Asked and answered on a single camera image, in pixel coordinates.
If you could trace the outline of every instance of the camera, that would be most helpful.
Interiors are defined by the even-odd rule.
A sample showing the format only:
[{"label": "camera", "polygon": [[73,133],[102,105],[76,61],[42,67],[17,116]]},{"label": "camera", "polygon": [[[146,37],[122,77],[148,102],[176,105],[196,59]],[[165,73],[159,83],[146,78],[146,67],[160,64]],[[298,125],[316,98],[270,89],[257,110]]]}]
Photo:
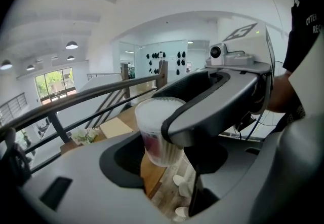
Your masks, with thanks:
[{"label": "camera", "polygon": [[212,65],[224,64],[224,56],[227,55],[227,48],[224,43],[219,43],[210,47],[210,57]]}]

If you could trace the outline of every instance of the person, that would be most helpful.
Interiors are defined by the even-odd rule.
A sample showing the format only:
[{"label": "person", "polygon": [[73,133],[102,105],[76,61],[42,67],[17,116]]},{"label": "person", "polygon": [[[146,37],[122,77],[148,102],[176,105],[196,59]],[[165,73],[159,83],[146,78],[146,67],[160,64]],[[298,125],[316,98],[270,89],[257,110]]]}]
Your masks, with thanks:
[{"label": "person", "polygon": [[294,0],[291,8],[292,30],[283,63],[283,68],[287,71],[274,78],[268,105],[268,110],[286,114],[272,132],[280,132],[293,121],[305,117],[305,110],[289,82],[289,76],[305,58],[320,32],[322,16],[319,2],[320,0]]}]

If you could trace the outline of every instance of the black t-shirt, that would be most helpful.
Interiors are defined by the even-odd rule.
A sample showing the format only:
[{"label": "black t-shirt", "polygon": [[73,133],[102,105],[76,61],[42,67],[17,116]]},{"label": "black t-shirt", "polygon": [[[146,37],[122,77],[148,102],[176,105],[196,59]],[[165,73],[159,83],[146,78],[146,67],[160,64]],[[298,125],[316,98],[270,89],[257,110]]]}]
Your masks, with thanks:
[{"label": "black t-shirt", "polygon": [[[322,25],[320,0],[295,0],[292,7],[292,31],[283,68],[294,72],[314,44]],[[297,95],[290,101],[288,112],[272,132],[282,131],[293,121],[305,117],[305,111]]]}]

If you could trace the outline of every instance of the tree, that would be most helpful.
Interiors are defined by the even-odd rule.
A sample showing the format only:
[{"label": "tree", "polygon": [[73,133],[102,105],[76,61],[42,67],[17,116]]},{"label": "tree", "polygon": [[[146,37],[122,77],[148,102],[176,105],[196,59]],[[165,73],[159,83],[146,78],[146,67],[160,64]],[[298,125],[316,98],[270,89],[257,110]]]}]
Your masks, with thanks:
[{"label": "tree", "polygon": [[46,83],[45,83],[45,78],[44,76],[39,76],[36,77],[36,84],[37,84],[37,88],[39,91],[39,95],[41,97],[47,96],[47,88],[46,88]]},{"label": "tree", "polygon": [[62,74],[58,71],[49,72],[46,74],[47,84],[60,82],[63,79]]},{"label": "tree", "polygon": [[45,75],[46,78],[46,83],[47,83],[47,87],[49,88],[49,93],[51,94],[51,86],[53,86],[53,88],[55,89],[55,92],[57,92],[57,85],[56,83],[61,83],[63,80],[63,76],[62,73],[59,73],[58,71],[54,71],[54,72],[49,72]]},{"label": "tree", "polygon": [[73,71],[72,71],[72,69],[71,69],[71,71],[70,71],[69,78],[70,78],[71,81],[74,83],[74,79],[73,79]]}]

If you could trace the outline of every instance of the wooden floor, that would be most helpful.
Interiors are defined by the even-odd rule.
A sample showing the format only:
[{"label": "wooden floor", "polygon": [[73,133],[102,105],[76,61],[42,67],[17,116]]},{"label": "wooden floor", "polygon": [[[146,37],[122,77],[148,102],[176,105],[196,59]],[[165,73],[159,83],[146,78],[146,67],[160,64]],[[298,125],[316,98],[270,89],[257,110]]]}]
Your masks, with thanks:
[{"label": "wooden floor", "polygon": [[[175,214],[175,209],[178,207],[189,207],[191,198],[180,196],[179,188],[173,182],[175,174],[183,176],[188,164],[181,159],[177,164],[166,169],[162,176],[151,202],[170,220],[174,222],[184,221],[185,218],[179,217]],[[195,179],[195,172],[189,178],[189,183],[193,187]]]}]

